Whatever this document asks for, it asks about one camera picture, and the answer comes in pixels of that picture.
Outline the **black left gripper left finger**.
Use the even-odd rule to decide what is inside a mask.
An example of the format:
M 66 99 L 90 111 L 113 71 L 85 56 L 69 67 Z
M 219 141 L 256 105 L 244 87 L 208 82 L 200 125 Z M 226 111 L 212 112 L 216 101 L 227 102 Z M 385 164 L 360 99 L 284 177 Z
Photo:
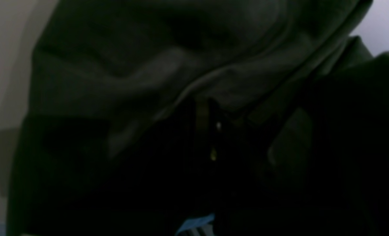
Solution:
M 175 235 L 192 209 L 195 102 L 158 101 L 30 107 L 29 235 Z

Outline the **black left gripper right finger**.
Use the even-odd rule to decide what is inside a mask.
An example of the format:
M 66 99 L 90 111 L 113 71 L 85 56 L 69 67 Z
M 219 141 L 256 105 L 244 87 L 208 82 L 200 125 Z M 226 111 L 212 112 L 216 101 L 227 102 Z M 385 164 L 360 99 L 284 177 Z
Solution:
M 370 236 L 343 100 L 274 99 L 240 113 L 196 102 L 196 156 L 211 164 L 220 236 Z

